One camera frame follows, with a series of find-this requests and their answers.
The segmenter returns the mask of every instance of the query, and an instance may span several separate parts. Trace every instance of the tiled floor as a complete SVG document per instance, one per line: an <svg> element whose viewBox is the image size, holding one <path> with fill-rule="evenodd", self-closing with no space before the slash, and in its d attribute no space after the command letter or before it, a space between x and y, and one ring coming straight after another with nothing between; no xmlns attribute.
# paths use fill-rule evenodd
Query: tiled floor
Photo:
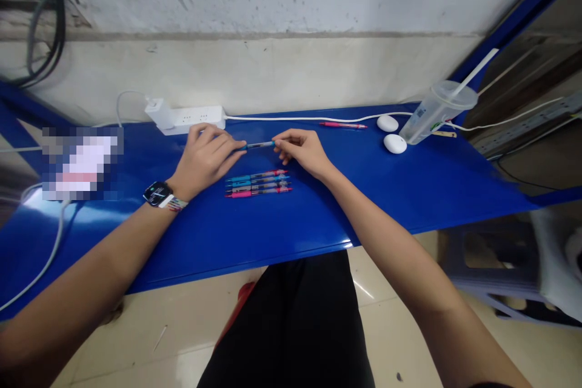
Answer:
<svg viewBox="0 0 582 388"><path fill-rule="evenodd" d="M436 256L436 232L417 235ZM353 280L377 387L440 387L410 313L361 248L349 249ZM235 303L260 269L149 291L126 298L122 317L100 327L53 387L194 388ZM579 386L582 332L502 321L471 306L534 386Z"/></svg>

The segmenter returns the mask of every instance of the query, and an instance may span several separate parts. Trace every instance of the blue shelf frame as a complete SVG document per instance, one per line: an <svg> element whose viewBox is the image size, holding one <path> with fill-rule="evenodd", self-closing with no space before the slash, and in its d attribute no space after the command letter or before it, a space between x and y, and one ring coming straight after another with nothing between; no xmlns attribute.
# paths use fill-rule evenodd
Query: blue shelf frame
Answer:
<svg viewBox="0 0 582 388"><path fill-rule="evenodd" d="M493 48L502 50L507 47L523 30L555 0L521 0L507 15L504 21L469 55L455 70L450 79L461 82ZM469 86L477 89L483 80L485 69L482 70ZM466 113L456 118L457 124L462 124ZM0 134L12 147L35 147L36 141L20 124L21 119L39 129L53 127L69 129L76 124L56 114L46 106L37 103L25 91L0 81ZM42 174L42 152L21 152L21 156ZM582 198L582 187L573 187L550 194L531 197L540 207Z"/></svg>
<svg viewBox="0 0 582 388"><path fill-rule="evenodd" d="M455 82L462 82L492 49L497 48L501 51L507 47L527 28L527 26L539 17L542 12L550 7L554 1L556 0L521 0L511 13L504 18L504 21L496 26L493 32L486 37L485 40L455 70L449 79ZM482 69L479 74L469 82L469 87L477 91L483 81L486 71L487 68ZM466 116L467 112L463 112L455 118L455 122L458 125L463 125ZM566 203L582 199L582 186L527 197L542 208L552 204Z"/></svg>

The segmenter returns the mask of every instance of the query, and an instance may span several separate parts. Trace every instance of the white straw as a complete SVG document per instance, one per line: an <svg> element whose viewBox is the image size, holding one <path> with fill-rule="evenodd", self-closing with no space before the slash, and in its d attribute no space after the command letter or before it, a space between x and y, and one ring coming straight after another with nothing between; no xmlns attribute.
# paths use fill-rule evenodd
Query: white straw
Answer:
<svg viewBox="0 0 582 388"><path fill-rule="evenodd" d="M471 71L471 73L465 78L463 82L461 82L461 84L457 87L456 90L453 91L453 93L450 96L454 97L457 94L459 94L459 92L461 92L461 90L465 88L465 86L467 86L467 84L471 82L471 80L473 80L477 73L480 72L485 65L487 65L487 63L491 60L491 58L493 58L497 54L497 52L499 52L498 48L492 48L491 51L487 54L487 56L485 56L483 60L479 62L479 65L477 65L475 69Z"/></svg>

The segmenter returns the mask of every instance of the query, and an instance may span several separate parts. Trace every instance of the black pants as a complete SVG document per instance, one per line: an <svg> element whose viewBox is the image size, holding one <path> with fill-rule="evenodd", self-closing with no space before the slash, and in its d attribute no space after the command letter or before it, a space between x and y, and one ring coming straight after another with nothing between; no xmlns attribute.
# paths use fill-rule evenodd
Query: black pants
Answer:
<svg viewBox="0 0 582 388"><path fill-rule="evenodd" d="M347 252L270 266L198 384L374 386Z"/></svg>

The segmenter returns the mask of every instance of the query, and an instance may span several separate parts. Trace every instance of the forearm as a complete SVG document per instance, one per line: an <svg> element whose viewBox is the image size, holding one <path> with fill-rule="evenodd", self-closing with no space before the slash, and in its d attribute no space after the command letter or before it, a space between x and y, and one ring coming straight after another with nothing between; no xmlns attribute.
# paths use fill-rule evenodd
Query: forearm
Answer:
<svg viewBox="0 0 582 388"><path fill-rule="evenodd" d="M418 241L339 171L324 184L362 246L416 319L443 385L480 382L529 387L440 266Z"/></svg>
<svg viewBox="0 0 582 388"><path fill-rule="evenodd" d="M0 368L86 338L114 308L176 214L141 206L48 286L0 334Z"/></svg>
<svg viewBox="0 0 582 388"><path fill-rule="evenodd" d="M418 241L339 171L322 182L332 192L362 246L411 312L442 312L463 299Z"/></svg>

